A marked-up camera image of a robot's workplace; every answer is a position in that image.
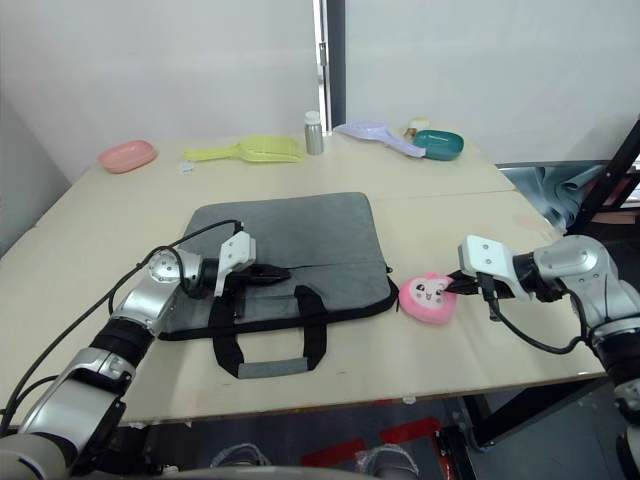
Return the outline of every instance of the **small bottle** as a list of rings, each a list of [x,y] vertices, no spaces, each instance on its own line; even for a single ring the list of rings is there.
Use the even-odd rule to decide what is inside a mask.
[[[320,155],[324,150],[322,143],[322,125],[320,113],[314,110],[304,114],[304,138],[307,141],[307,153]]]

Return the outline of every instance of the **black cable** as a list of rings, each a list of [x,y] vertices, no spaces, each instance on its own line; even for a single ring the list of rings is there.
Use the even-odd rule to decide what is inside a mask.
[[[175,251],[173,247],[197,235],[200,235],[201,233],[204,233],[208,230],[214,229],[216,227],[220,227],[222,225],[228,225],[231,223],[234,224],[234,234],[242,230],[242,222],[240,222],[239,220],[223,220],[221,222],[216,222],[216,223],[212,223],[211,225],[207,225],[206,227],[196,230],[195,232],[190,233],[189,235],[185,235],[184,237],[176,240],[173,243],[170,243],[167,246],[154,248],[153,250],[151,250],[151,252],[147,254],[147,256],[142,260],[142,262],[136,264],[136,266],[132,270],[130,270],[122,278],[120,278],[120,280],[118,280],[116,284],[107,293],[105,293],[96,303],[94,303],[91,307],[89,307],[89,309],[85,311],[82,315],[80,315],[73,323],[71,323],[71,325],[65,328],[62,331],[62,333],[60,333],[60,335],[58,335],[53,340],[53,342],[51,342],[49,346],[47,346],[47,348],[45,348],[42,351],[42,353],[38,356],[38,358],[36,358],[36,360],[27,369],[25,374],[18,381],[15,388],[11,392],[11,395],[9,396],[9,400],[7,401],[7,404],[5,405],[5,408],[4,408],[2,421],[0,422],[0,438],[5,437],[7,435],[7,432],[9,431],[11,420],[13,419],[13,415],[15,414],[17,409],[18,399],[21,396],[22,389],[24,388],[25,384],[27,383],[31,375],[33,375],[33,372],[35,372],[36,369],[42,364],[44,359],[47,358],[47,356],[53,351],[53,349],[56,348],[60,344],[60,342],[62,342],[62,340],[66,338],[67,335],[69,335],[78,325],[80,325],[84,320],[86,320],[87,317],[89,317],[93,312],[95,312],[100,307],[100,305],[102,305],[106,301],[109,302],[109,314],[113,313],[113,297],[115,296],[115,293],[124,283],[126,283],[127,280],[129,280],[131,277],[133,277],[133,275],[135,275],[138,271],[140,271],[140,269],[142,269],[142,267],[144,267],[149,262],[151,257],[155,255],[158,251],[170,250],[174,255],[177,256],[176,258],[179,258],[178,253]],[[178,268],[181,268],[182,270],[181,271],[181,277],[182,277],[184,274],[184,268],[181,265],[182,265],[182,261],[178,260]]]
[[[522,330],[520,330],[518,327],[516,327],[513,323],[511,323],[507,317],[505,317],[502,312],[500,312],[500,308],[498,307],[498,301],[496,299],[492,299],[489,300],[489,310],[491,311],[491,313],[498,319],[500,320],[502,323],[504,323],[507,328],[509,330],[511,330],[517,337],[519,337],[521,340],[524,340],[525,342],[527,342],[529,345],[531,345],[532,347],[538,348],[540,350],[543,350],[547,353],[552,353],[554,355],[566,355],[567,353],[571,352],[578,343],[586,341],[586,322],[585,322],[585,317],[584,317],[584,308],[582,307],[582,302],[580,301],[580,299],[578,298],[578,296],[571,290],[565,290],[565,293],[568,293],[571,298],[574,299],[574,302],[576,304],[576,308],[578,309],[578,317],[580,319],[580,336],[577,337],[573,337],[569,343],[567,345],[565,345],[564,347],[553,347],[551,345],[547,345],[545,343],[542,343],[532,337],[530,337],[529,335],[527,335],[526,333],[524,333]]]

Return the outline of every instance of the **cable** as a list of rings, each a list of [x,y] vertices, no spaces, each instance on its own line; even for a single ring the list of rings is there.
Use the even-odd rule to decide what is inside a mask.
[[[31,375],[33,375],[33,373],[36,371],[36,369],[42,364],[44,359],[47,358],[47,356],[53,351],[53,349],[56,348],[60,344],[60,342],[62,342],[62,340],[64,340],[67,337],[67,335],[69,335],[78,325],[80,325],[84,320],[86,320],[87,317],[89,317],[93,312],[95,312],[106,301],[108,301],[109,303],[109,314],[113,313],[113,297],[115,296],[118,289],[123,284],[125,284],[127,280],[129,280],[138,271],[140,271],[149,262],[151,257],[155,255],[158,251],[170,250],[174,255],[177,255],[176,258],[179,258],[179,254],[175,251],[173,247],[181,244],[182,242],[190,240],[191,238],[197,235],[200,235],[208,230],[212,230],[222,225],[228,225],[231,223],[234,224],[234,234],[242,230],[242,222],[240,222],[239,220],[223,220],[221,222],[216,222],[216,223],[212,223],[211,225],[207,225],[206,227],[196,230],[195,232],[190,233],[189,235],[185,235],[182,238],[179,238],[178,240],[176,240],[173,243],[170,243],[167,246],[154,248],[153,250],[151,250],[151,252],[149,252],[145,256],[145,258],[140,263],[136,264],[136,266],[132,270],[130,270],[122,278],[120,278],[120,280],[118,280],[116,284],[113,287],[111,287],[111,289],[107,293],[105,293],[96,303],[94,303],[91,307],[89,307],[89,309],[87,309],[73,323],[71,323],[67,328],[65,328],[62,331],[62,333],[60,333],[60,335],[58,335],[49,344],[49,346],[47,346],[47,348],[45,348],[42,351],[42,353],[38,356],[38,358],[36,358],[36,360],[27,369],[25,374],[18,381],[15,388],[11,392],[11,395],[9,396],[9,400],[7,401],[7,404],[4,408],[4,412],[2,414],[2,422],[0,422],[0,438],[5,437],[7,435],[9,426],[11,424],[11,420],[13,419],[13,415],[15,414],[16,409],[19,405],[18,400],[21,397],[22,389],[24,388],[25,384],[27,383]],[[182,281],[184,277],[184,268],[182,266],[181,260],[178,260],[178,266],[181,269],[180,275],[181,275],[181,285],[182,285],[183,284]]]
[[[38,388],[40,385],[42,385],[44,383],[53,382],[56,378],[58,378],[57,375],[51,375],[49,377],[44,377],[44,378],[41,378],[40,380],[36,380],[31,385],[29,385],[27,388],[25,388],[24,391],[20,394],[20,396],[16,399],[15,409],[17,410],[18,407],[20,406],[20,404],[22,403],[22,401],[27,397],[27,395],[29,395],[31,392],[33,392],[36,388]],[[6,412],[6,410],[3,408],[2,410],[0,410],[0,415],[4,415],[5,412]]]
[[[495,296],[495,282],[491,275],[478,272],[477,277],[478,284],[482,289],[482,297],[489,304],[489,313],[491,319],[499,320],[504,323],[509,330],[516,334],[517,337],[519,337],[521,340],[524,340],[532,347],[543,350],[547,353],[553,353],[554,355],[565,355],[571,352],[578,343],[587,343],[587,323],[584,314],[584,307],[582,305],[580,297],[578,297],[578,295],[576,295],[573,290],[564,288],[562,290],[562,294],[568,294],[573,300],[576,309],[578,310],[578,319],[580,321],[580,336],[572,338],[564,347],[553,347],[530,337],[518,327],[516,327],[513,323],[511,323],[509,319],[505,317],[502,312],[500,312],[500,305],[498,303],[498,299]]]
[[[516,334],[517,337],[519,337],[521,340],[524,340],[532,347],[535,347],[539,350],[543,350],[547,353],[552,353],[554,355],[566,355],[567,353],[571,352],[576,347],[576,345],[578,345],[578,343],[580,342],[587,343],[586,342],[587,324],[585,321],[584,307],[582,306],[582,302],[580,301],[580,298],[578,297],[578,295],[576,295],[576,293],[573,290],[569,290],[569,289],[565,289],[564,293],[567,293],[573,299],[574,304],[578,309],[578,318],[580,320],[580,336],[573,337],[569,341],[569,343],[564,347],[553,347],[551,345],[547,345],[524,333],[522,330],[516,327],[513,323],[511,323],[507,319],[507,317],[505,317],[502,314],[502,312],[500,312],[500,307],[498,306],[497,299],[491,299],[488,301],[489,310],[498,320],[504,323],[509,330],[511,330],[514,334]]]

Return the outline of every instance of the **wooden table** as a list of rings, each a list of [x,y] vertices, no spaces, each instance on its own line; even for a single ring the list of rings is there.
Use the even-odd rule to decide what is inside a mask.
[[[558,238],[473,145],[456,161],[436,162],[334,135],[323,155],[300,164],[218,160],[181,173],[185,148],[231,141],[158,143],[156,161],[124,175],[96,166],[7,252],[0,260],[0,401],[58,332],[152,247],[178,238],[202,205],[362,191],[398,285],[428,271],[456,270],[457,246],[469,233],[523,252]],[[134,285],[135,279],[128,287]],[[503,301],[502,309],[523,330],[555,345],[578,331],[568,301]],[[33,379],[59,372],[107,316],[105,307],[87,319]],[[240,343],[247,361],[277,360],[299,356],[302,336],[297,330],[247,334]],[[421,324],[393,310],[331,325],[327,354],[316,370],[289,377],[237,380],[217,366],[210,341],[157,341],[125,396],[125,420],[458,395],[601,372],[583,346],[564,357],[534,350],[491,322],[480,296],[461,297],[447,325]]]

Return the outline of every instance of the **pink bowl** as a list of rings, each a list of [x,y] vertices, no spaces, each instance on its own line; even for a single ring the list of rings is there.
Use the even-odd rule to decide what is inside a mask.
[[[149,163],[157,155],[149,142],[134,140],[102,152],[98,161],[108,172],[125,173]]]

